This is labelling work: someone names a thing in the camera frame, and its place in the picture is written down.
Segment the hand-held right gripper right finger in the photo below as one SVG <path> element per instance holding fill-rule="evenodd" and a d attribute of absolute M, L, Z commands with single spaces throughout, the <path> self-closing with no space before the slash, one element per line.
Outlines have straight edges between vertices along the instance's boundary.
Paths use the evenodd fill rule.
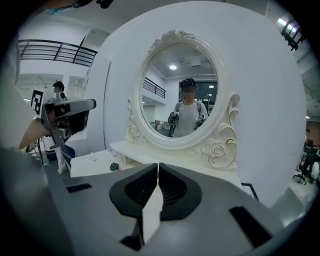
<path fill-rule="evenodd" d="M 278 217 L 236 185 L 159 164 L 160 226 L 145 256 L 240 256 L 283 229 Z"/>

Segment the person's left hand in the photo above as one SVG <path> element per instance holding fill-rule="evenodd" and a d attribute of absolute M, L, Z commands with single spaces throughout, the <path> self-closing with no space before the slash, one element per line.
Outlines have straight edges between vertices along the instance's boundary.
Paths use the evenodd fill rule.
<path fill-rule="evenodd" d="M 59 121 L 56 117 L 56 114 L 55 114 L 55 111 L 54 110 L 50 110 L 48 113 L 47 113 L 47 118 L 48 118 L 48 121 L 50 123 L 50 125 L 52 127 L 57 127 L 59 125 Z"/>

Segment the dark blue padded stool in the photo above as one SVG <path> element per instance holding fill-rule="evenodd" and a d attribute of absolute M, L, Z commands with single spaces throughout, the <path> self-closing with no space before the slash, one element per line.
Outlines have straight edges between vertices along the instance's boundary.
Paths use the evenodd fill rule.
<path fill-rule="evenodd" d="M 63 145 L 60 147 L 60 151 L 66 164 L 71 167 L 71 160 L 76 157 L 75 150 L 68 145 Z M 48 146 L 45 146 L 45 154 L 49 161 L 57 160 L 56 151 Z"/>

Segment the oval mirror white ornate frame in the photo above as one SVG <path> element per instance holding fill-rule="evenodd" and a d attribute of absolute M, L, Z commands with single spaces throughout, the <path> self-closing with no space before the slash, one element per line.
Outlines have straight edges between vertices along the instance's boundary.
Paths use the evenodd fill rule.
<path fill-rule="evenodd" d="M 213 114 L 202 127 L 185 137 L 165 138 L 152 131 L 145 121 L 139 94 L 142 93 L 142 80 L 146 77 L 147 66 L 152 59 L 160 51 L 176 44 L 189 44 L 208 56 L 222 82 L 222 88 L 217 91 L 217 106 L 214 107 Z M 172 165 L 194 163 L 212 170 L 235 170 L 237 145 L 233 122 L 239 113 L 236 107 L 239 100 L 239 95 L 231 92 L 228 70 L 220 53 L 208 41 L 198 36 L 170 30 L 154 41 L 142 64 L 133 97 L 128 99 L 130 116 L 125 139 L 136 150 L 146 147 L 143 154 L 159 162 Z"/>

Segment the person's left forearm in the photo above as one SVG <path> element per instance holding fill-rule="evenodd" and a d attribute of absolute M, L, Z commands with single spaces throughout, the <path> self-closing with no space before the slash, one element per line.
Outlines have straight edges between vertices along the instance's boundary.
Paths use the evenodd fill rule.
<path fill-rule="evenodd" d="M 18 146 L 19 149 L 23 149 L 29 144 L 35 142 L 39 138 L 49 135 L 50 131 L 45 129 L 39 118 L 33 119 L 24 133 L 22 140 Z"/>

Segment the white vanity dressing table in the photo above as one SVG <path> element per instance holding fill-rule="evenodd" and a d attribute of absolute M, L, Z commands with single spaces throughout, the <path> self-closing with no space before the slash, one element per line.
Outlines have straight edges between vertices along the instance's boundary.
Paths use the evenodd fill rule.
<path fill-rule="evenodd" d="M 110 163 L 108 165 L 85 163 L 82 159 L 84 155 L 78 156 L 71 160 L 70 176 L 78 178 L 110 173 L 112 162 L 118 163 L 121 171 L 145 164 L 166 163 L 226 180 L 242 189 L 241 181 L 236 174 L 235 163 L 232 163 L 227 168 L 218 169 L 217 167 L 209 167 L 206 159 L 200 160 L 199 157 L 191 155 L 188 150 L 180 154 L 174 154 L 172 151 L 158 150 L 142 144 L 136 145 L 126 140 L 114 142 L 110 146 L 110 149 L 97 151 L 109 154 Z M 127 164 L 118 162 L 113 156 L 113 152 L 126 156 Z"/>

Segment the small white drawer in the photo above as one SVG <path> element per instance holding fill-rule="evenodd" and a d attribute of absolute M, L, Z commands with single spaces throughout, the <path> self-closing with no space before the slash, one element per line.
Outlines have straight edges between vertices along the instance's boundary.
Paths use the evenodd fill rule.
<path fill-rule="evenodd" d="M 123 154 L 121 154 L 119 152 L 113 152 L 112 154 L 113 154 L 114 158 L 118 162 L 120 162 L 121 164 L 126 165 L 128 163 L 128 159 L 127 159 L 127 157 L 125 155 L 123 155 Z"/>

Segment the white printed paper sheet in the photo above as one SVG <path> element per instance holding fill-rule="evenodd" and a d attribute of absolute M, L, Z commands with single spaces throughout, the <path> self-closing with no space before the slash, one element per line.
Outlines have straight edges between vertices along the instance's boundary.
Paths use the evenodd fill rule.
<path fill-rule="evenodd" d="M 109 154 L 105 152 L 95 152 L 84 155 L 82 160 L 86 164 L 108 165 L 110 163 Z"/>

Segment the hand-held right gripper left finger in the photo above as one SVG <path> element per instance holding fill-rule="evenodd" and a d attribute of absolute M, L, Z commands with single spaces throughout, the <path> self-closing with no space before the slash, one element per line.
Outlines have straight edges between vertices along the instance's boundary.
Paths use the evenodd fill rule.
<path fill-rule="evenodd" d="M 155 163 L 66 179 L 46 166 L 46 245 L 56 256 L 153 256 L 143 208 L 157 177 Z"/>

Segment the black balcony railing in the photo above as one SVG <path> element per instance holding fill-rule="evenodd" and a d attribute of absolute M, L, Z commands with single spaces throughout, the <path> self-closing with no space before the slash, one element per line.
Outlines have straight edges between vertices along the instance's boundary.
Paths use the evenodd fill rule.
<path fill-rule="evenodd" d="M 97 55 L 97 51 L 71 43 L 42 40 L 23 39 L 18 41 L 22 60 L 46 60 L 72 63 L 90 67 Z"/>

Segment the black framed picture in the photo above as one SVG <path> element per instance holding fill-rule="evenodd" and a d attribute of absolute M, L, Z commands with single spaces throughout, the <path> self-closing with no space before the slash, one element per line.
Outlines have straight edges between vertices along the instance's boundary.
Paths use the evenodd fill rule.
<path fill-rule="evenodd" d="M 251 196 L 255 200 L 259 201 L 258 195 L 257 195 L 257 193 L 251 183 L 242 182 L 241 186 L 242 186 L 242 190 L 244 192 L 246 192 L 249 196 Z"/>

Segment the black office chair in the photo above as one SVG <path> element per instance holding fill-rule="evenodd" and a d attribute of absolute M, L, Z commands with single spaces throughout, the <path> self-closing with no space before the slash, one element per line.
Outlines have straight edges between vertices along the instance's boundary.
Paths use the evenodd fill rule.
<path fill-rule="evenodd" d="M 294 178 L 299 178 L 299 181 L 304 181 L 304 184 L 307 184 L 306 178 L 310 176 L 310 173 L 312 171 L 311 168 L 311 161 L 309 159 L 306 159 L 303 164 L 300 164 L 298 167 L 298 170 L 300 171 L 298 174 L 295 174 Z"/>

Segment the person's grey shirt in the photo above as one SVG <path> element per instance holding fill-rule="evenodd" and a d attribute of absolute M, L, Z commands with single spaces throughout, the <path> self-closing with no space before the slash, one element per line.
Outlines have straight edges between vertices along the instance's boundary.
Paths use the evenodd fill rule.
<path fill-rule="evenodd" d="M 20 74 L 18 35 L 14 35 L 0 62 L 0 148 L 18 149 L 35 111 L 17 91 Z"/>

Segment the teal hair clip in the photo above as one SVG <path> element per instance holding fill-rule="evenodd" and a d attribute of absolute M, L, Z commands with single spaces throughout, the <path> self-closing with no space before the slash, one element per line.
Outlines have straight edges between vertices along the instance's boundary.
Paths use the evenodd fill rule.
<path fill-rule="evenodd" d="M 50 8 L 50 9 L 46 9 L 45 11 L 49 14 L 57 15 L 57 14 L 69 11 L 72 8 L 73 8 L 72 6 L 65 6 L 65 7 L 59 7 L 59 8 Z"/>

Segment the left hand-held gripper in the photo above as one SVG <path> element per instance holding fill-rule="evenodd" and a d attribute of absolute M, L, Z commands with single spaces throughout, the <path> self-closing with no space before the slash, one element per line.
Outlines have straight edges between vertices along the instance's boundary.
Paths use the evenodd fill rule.
<path fill-rule="evenodd" d="M 63 101 L 58 94 L 51 97 L 44 89 L 34 89 L 30 106 L 35 114 L 33 119 L 40 119 L 44 128 L 49 131 L 53 141 L 50 149 L 55 149 L 87 127 L 90 110 L 95 109 L 97 103 L 95 99 Z M 50 110 L 54 110 L 58 120 L 56 127 L 49 123 L 47 113 Z"/>

